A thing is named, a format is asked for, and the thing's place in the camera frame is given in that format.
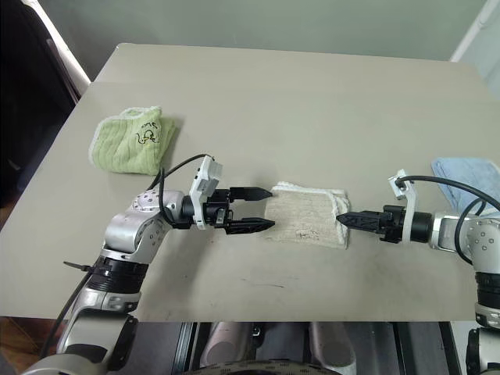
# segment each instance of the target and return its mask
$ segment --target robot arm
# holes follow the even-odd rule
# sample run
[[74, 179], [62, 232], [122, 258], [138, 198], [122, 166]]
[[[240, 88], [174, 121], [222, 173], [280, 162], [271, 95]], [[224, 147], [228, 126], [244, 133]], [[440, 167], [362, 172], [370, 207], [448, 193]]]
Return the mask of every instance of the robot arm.
[[[385, 205], [383, 212], [347, 212], [337, 216], [337, 219], [352, 229], [383, 234], [382, 241], [416, 241], [428, 243], [437, 250], [458, 252], [472, 264], [477, 282], [476, 321], [482, 328], [469, 333], [467, 373], [477, 375], [493, 369], [500, 370], [500, 219], [417, 212], [413, 184], [409, 180], [398, 180], [405, 177], [405, 171], [400, 170], [396, 176], [389, 178], [389, 184], [397, 199], [407, 199], [406, 207]], [[426, 180], [433, 180], [433, 177], [426, 177]]]
[[216, 189], [221, 173], [222, 166], [206, 156], [189, 195], [168, 190], [160, 194], [154, 187], [112, 218], [101, 253], [74, 302], [57, 354], [43, 358], [26, 374], [93, 375], [124, 366], [138, 323], [130, 313], [138, 307], [148, 265], [169, 230], [189, 229], [196, 223], [202, 230], [213, 226], [224, 228], [227, 234], [243, 234], [274, 225], [262, 218], [233, 220], [230, 203], [235, 199], [258, 201], [271, 193], [259, 187]]

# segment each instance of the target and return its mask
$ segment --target blue cloth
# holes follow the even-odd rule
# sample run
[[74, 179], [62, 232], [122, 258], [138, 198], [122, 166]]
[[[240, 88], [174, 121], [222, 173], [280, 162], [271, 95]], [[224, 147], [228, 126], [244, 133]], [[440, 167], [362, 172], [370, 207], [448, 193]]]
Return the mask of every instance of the blue cloth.
[[[468, 184], [500, 201], [500, 170], [492, 162], [474, 158], [438, 158], [431, 166], [435, 176]], [[477, 198], [457, 187], [443, 184], [439, 184], [439, 187], [458, 213]], [[500, 216], [500, 212], [491, 205], [486, 205], [483, 215], [496, 217]]]

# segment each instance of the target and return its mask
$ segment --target green cloth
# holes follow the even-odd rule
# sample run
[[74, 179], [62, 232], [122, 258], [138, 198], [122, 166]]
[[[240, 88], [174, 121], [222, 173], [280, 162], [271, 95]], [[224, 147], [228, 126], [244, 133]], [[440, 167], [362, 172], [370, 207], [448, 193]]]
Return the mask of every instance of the green cloth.
[[175, 131], [173, 120], [161, 115], [160, 107], [129, 108], [101, 121], [88, 150], [91, 163], [110, 172], [157, 174]]

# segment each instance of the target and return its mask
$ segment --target beige cloth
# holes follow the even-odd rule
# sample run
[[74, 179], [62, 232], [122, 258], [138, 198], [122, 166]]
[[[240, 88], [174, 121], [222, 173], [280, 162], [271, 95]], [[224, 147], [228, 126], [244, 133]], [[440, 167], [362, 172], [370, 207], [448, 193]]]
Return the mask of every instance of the beige cloth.
[[348, 228], [336, 221], [349, 200], [343, 190], [300, 187], [278, 182], [266, 202], [265, 217], [276, 224], [262, 235], [275, 241], [293, 241], [330, 248], [347, 248]]

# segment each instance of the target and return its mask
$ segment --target table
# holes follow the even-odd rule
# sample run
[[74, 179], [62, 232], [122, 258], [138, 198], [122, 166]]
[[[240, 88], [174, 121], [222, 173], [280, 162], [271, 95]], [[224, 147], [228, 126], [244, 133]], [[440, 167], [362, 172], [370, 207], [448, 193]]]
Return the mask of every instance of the table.
[[[0, 232], [0, 315], [55, 317], [82, 277], [62, 261], [93, 263], [110, 219], [148, 186], [88, 162], [102, 118], [147, 105], [180, 129], [167, 166], [209, 152], [224, 165], [221, 188], [344, 188], [354, 210], [396, 204], [387, 178], [400, 168], [430, 174], [432, 159], [454, 155], [500, 163], [500, 105], [467, 66], [120, 45]], [[168, 188], [188, 191], [195, 168]], [[421, 211], [449, 209], [438, 186], [416, 189]], [[261, 216], [263, 203], [235, 213]], [[455, 254], [353, 231], [333, 250], [173, 230], [142, 292], [135, 314], [146, 321], [471, 320], [476, 301], [473, 270]]]

